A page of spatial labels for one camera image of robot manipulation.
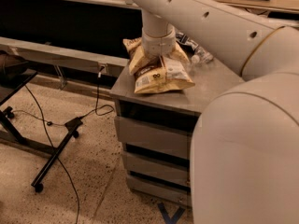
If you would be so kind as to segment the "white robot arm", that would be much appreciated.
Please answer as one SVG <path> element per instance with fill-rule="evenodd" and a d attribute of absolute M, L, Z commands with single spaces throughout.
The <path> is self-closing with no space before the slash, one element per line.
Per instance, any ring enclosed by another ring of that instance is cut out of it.
<path fill-rule="evenodd" d="M 213 0 L 133 1 L 148 53 L 172 24 L 236 80 L 193 130 L 194 224 L 299 224 L 299 32 Z"/>

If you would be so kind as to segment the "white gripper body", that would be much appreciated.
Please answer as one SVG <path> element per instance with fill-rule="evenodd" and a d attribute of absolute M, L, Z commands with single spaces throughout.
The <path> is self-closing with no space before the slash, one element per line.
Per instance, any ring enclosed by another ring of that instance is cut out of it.
<path fill-rule="evenodd" d="M 175 28 L 172 25 L 167 25 L 165 29 L 142 28 L 142 47 L 148 57 L 170 54 L 175 46 Z"/>

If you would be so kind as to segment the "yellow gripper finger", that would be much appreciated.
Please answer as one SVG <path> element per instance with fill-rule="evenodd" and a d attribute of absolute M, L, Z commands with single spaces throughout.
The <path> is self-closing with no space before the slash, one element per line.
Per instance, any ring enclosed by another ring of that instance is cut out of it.
<path fill-rule="evenodd" d="M 181 63 L 188 63 L 189 58 L 186 52 L 181 48 L 179 43 L 176 43 L 170 52 L 167 53 L 167 57 L 173 61 L 178 61 Z"/>
<path fill-rule="evenodd" d="M 158 56 L 148 55 L 146 51 L 144 51 L 141 45 L 131 49 L 129 51 L 130 62 L 129 62 L 129 74 L 133 75 L 141 68 L 145 67 L 149 63 L 156 62 L 158 60 Z"/>

